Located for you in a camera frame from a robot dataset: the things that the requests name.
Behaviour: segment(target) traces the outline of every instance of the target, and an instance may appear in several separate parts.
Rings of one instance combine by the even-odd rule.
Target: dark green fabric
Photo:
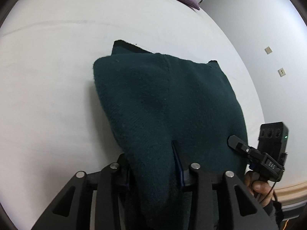
[[[227,146],[227,138],[236,135],[247,142],[244,117],[216,61],[198,64],[116,41],[112,55],[94,63],[94,78],[114,137],[134,172],[148,226],[187,226],[190,196],[176,186],[172,140],[202,168],[232,170],[243,179],[247,162]]]

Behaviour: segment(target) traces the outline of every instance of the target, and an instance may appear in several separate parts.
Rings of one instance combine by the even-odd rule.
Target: mattress
[[[242,107],[248,141],[264,123],[240,56],[215,22],[176,0],[19,0],[0,28],[0,202],[29,230],[79,170],[122,152],[92,65],[122,39],[199,63],[217,60]]]

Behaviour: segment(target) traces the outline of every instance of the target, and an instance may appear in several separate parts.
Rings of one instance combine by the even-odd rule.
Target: metal bolt
[[[119,164],[118,163],[111,163],[110,168],[113,169],[113,170],[116,170],[116,169],[119,168]]]
[[[84,175],[85,175],[85,173],[83,171],[79,171],[79,172],[76,173],[76,177],[78,177],[78,178],[82,178],[82,177],[84,177]]]
[[[225,175],[230,177],[230,178],[234,177],[234,173],[232,171],[230,171],[230,170],[226,171]]]
[[[201,166],[200,166],[199,163],[192,163],[192,164],[191,164],[191,167],[192,167],[193,169],[195,169],[195,170],[198,170],[198,169],[201,168]]]

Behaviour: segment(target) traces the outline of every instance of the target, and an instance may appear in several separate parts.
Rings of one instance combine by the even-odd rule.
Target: wall
[[[289,128],[286,171],[276,187],[307,181],[307,27],[299,13],[289,0],[204,0],[201,8],[246,65],[266,123],[284,121]]]

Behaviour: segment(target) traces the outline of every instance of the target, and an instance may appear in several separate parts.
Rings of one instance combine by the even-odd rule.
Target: wall outlet
[[[270,53],[273,52],[272,49],[271,49],[270,47],[267,47],[267,48],[264,49],[264,50],[265,50],[265,52],[266,52],[267,54],[270,54]]]
[[[284,70],[283,68],[280,68],[280,69],[278,70],[278,72],[279,72],[280,77],[286,75],[286,72],[285,72],[285,70]]]

